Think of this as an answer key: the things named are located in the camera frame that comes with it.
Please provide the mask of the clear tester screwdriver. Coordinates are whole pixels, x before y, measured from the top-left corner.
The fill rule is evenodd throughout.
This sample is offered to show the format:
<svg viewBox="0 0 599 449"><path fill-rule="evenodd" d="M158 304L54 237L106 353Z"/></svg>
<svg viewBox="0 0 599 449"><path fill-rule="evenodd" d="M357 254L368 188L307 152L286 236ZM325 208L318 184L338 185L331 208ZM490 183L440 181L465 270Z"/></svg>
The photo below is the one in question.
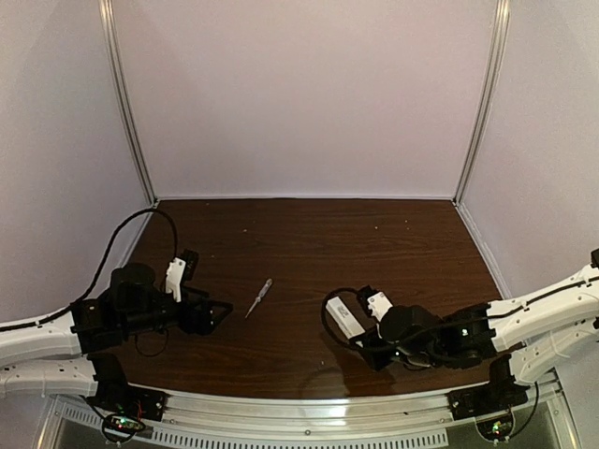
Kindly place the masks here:
<svg viewBox="0 0 599 449"><path fill-rule="evenodd" d="M266 296L266 294L270 291L270 288L271 288L272 284L273 284L273 280L271 278L268 278L265 281L265 283L261 287L260 291L256 295L254 301L252 302L251 306L249 307L248 311L244 315L245 319L247 319L252 314L252 312L257 307L257 305L264 299L264 297Z"/></svg>

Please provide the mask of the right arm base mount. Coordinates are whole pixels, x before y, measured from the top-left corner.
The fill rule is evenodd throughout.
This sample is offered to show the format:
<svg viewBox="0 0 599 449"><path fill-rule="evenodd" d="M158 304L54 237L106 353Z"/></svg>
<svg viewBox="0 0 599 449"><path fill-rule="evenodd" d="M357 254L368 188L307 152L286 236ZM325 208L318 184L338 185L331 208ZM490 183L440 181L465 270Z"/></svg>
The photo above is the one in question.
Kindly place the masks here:
<svg viewBox="0 0 599 449"><path fill-rule="evenodd" d="M455 421L474 418L478 434L492 443L508 442L516 429L513 408L528 401L528 386L516 384L510 369L511 355L502 355L489 366L485 384L451 390L447 400Z"/></svg>

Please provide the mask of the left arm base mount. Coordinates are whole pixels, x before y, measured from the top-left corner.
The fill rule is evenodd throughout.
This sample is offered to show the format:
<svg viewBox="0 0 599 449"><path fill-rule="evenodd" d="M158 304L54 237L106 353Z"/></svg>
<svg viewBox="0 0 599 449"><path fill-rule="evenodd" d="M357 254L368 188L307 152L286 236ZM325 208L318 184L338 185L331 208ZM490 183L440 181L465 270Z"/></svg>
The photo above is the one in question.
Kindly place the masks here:
<svg viewBox="0 0 599 449"><path fill-rule="evenodd" d="M144 431L146 421L162 420L168 393L132 385L115 355L87 355L85 360L92 364L96 390L84 400L95 412L108 413L102 417L102 430L121 432L125 442Z"/></svg>

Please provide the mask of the right aluminium frame post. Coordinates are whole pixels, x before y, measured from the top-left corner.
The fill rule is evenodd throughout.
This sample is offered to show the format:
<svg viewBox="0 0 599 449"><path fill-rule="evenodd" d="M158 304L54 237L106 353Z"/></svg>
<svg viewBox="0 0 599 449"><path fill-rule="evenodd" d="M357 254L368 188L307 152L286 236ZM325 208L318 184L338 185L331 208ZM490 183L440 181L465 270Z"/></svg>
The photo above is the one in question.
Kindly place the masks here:
<svg viewBox="0 0 599 449"><path fill-rule="evenodd" d="M504 61L510 19L511 2L509 0L497 1L491 29L489 57L476 110L474 127L470 136L459 182L453 197L453 203L456 207L459 207L464 201L470 179L474 173L475 161L487 128L492 100Z"/></svg>

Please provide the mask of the left aluminium frame post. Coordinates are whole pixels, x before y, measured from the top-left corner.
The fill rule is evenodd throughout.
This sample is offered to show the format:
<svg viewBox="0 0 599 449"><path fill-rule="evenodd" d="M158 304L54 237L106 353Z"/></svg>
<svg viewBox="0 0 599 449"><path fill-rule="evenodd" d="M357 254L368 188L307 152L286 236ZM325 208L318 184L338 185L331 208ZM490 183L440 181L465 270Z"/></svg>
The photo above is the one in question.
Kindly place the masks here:
<svg viewBox="0 0 599 449"><path fill-rule="evenodd" d="M114 2L111 0L100 0L98 5L110 73L114 85L118 110L124 128L125 139L127 141L134 168L139 178L142 192L147 203L154 205L158 198L153 188L150 171L142 152L139 132L135 123L130 95L127 89L123 58L116 27Z"/></svg>

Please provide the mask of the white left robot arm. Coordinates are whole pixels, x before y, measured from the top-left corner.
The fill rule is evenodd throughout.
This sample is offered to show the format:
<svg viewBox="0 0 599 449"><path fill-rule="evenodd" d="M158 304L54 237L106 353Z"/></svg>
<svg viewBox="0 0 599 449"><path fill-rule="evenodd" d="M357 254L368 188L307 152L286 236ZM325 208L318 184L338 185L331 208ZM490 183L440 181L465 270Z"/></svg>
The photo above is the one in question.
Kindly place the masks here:
<svg viewBox="0 0 599 449"><path fill-rule="evenodd" d="M129 263L112 271L109 288L97 298L3 324L2 396L39 392L129 400L131 387L111 348L140 334L167 334L172 327L207 336L232 313L232 304L185 286L192 274L176 258L158 289L150 267Z"/></svg>

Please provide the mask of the aluminium frame post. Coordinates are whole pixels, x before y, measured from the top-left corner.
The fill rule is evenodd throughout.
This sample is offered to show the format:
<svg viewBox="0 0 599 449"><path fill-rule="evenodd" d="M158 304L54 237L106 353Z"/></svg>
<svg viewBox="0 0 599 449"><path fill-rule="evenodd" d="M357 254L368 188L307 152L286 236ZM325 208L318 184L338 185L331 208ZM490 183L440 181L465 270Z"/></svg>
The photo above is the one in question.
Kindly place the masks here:
<svg viewBox="0 0 599 449"><path fill-rule="evenodd" d="M453 203L456 207L459 207L464 201L470 179L474 173L475 161L487 128L492 100L504 61L510 19L511 2L509 0L497 1L491 29L489 57L476 110L474 127L470 136L459 182L453 197Z"/></svg>
<svg viewBox="0 0 599 449"><path fill-rule="evenodd" d="M139 178L142 192L147 203L154 205L158 198L153 188L150 171L142 152L139 132L135 123L130 95L127 89L123 58L116 27L114 2L111 0L100 0L98 5L110 73L114 85L118 110L124 128L125 139L127 141L134 168Z"/></svg>

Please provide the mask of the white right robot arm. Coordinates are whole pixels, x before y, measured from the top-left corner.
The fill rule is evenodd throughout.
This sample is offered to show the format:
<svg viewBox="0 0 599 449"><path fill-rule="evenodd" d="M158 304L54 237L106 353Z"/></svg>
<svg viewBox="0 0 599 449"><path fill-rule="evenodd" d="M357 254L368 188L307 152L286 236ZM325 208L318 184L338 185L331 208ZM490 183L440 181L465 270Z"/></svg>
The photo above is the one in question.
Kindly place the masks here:
<svg viewBox="0 0 599 449"><path fill-rule="evenodd" d="M530 294L483 302L438 316L421 306L395 306L365 287L358 302L374 320L345 325L349 343L423 369L469 369L492 359L493 382L533 384L546 371L598 339L598 252L590 264Z"/></svg>

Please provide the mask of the white remote control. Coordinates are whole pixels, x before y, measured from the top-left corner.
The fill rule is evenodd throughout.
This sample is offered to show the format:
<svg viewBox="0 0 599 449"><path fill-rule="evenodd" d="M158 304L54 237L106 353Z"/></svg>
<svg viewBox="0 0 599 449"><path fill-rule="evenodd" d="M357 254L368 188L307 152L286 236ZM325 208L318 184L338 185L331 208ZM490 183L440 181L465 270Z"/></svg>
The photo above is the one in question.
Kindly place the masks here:
<svg viewBox="0 0 599 449"><path fill-rule="evenodd" d="M375 325L364 327L340 297L329 299L326 311L348 340L359 337L372 329L376 329Z"/></svg>

